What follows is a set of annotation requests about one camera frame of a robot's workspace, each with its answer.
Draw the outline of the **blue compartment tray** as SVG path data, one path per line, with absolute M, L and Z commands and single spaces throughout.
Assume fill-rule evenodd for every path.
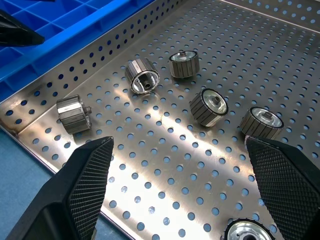
M 0 10 L 44 37 L 0 46 L 0 102 L 154 0 L 0 0 Z

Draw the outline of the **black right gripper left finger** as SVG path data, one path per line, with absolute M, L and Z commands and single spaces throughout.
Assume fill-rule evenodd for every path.
M 91 240 L 105 199 L 113 148 L 111 136 L 76 148 L 5 240 Z

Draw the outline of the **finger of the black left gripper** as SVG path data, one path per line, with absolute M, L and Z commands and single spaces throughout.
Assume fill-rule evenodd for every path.
M 0 9 L 0 47 L 29 47 L 44 42 L 42 35 Z

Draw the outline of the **perforated metal tray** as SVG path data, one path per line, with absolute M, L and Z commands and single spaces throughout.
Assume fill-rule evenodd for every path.
M 199 72 L 171 75 L 195 51 Z M 157 87 L 135 94 L 128 63 L 149 59 Z M 228 113 L 200 125 L 190 101 L 220 93 Z M 91 129 L 68 134 L 57 100 L 79 95 Z M 86 142 L 112 136 L 102 214 L 134 240 L 219 240 L 252 218 L 284 240 L 263 204 L 240 122 L 251 107 L 278 115 L 277 140 L 320 167 L 320 30 L 221 0 L 157 0 L 0 103 L 0 127 L 51 172 Z

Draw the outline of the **blue plastic table cover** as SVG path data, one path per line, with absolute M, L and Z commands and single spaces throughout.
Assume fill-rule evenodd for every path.
M 4 240 L 52 172 L 0 130 L 0 240 Z

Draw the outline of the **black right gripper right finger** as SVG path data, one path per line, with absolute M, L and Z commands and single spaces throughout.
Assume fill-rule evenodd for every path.
M 247 136 L 260 196 L 284 240 L 320 240 L 320 169 L 300 150 Z

